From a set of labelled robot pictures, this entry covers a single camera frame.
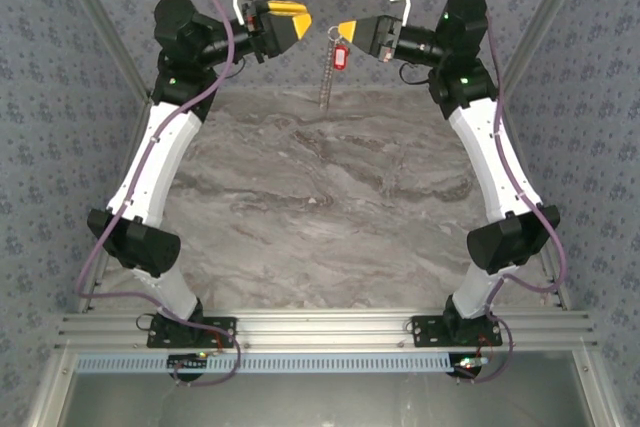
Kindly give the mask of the silver keyring with studded fob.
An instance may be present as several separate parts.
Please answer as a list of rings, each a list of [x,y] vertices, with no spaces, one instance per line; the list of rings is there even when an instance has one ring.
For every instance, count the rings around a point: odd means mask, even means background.
[[[324,57],[322,80],[319,90],[319,107],[323,112],[327,112],[329,109],[333,77],[334,73],[338,72],[338,70],[335,70],[333,67],[334,48],[337,44],[344,44],[337,26],[330,27],[327,36],[328,44]]]

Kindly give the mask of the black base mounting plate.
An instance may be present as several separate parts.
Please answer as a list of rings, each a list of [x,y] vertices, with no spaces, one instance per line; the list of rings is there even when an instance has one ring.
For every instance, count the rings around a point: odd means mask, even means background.
[[[448,318],[444,315],[419,315],[411,318],[414,346],[480,347],[503,344],[500,327],[485,316],[475,319]]]
[[[189,327],[156,314],[152,317],[147,329],[146,346],[152,349],[233,347],[233,342],[228,335],[234,336],[236,333],[235,317],[204,317],[202,323],[207,326],[207,329]]]

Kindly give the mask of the small circuit board with LED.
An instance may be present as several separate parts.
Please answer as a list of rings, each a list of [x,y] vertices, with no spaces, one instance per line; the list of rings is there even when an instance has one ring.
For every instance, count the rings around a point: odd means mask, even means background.
[[[476,369],[487,365],[490,361],[488,357],[482,355],[471,355],[463,353],[451,353],[450,363],[453,368]]]
[[[188,354],[171,354],[167,357],[167,369],[205,369],[208,363],[208,354],[196,352]]]

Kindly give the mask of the grey metal lower panel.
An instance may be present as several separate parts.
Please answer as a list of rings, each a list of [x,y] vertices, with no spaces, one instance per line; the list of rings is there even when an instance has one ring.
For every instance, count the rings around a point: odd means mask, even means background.
[[[521,352],[491,381],[444,373],[242,373],[180,387],[149,356],[66,352],[24,427],[629,427],[600,358]]]

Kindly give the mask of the aluminium front rail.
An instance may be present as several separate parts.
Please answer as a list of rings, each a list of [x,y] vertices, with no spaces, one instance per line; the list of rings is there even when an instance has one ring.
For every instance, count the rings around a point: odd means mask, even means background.
[[[409,321],[415,309],[244,309],[221,311],[238,319],[236,339],[248,353],[328,351],[395,352],[414,349]],[[516,352],[592,350],[599,338],[581,311],[558,308],[499,309]],[[132,352],[145,347],[135,311],[90,312],[63,317],[53,337],[56,349]]]

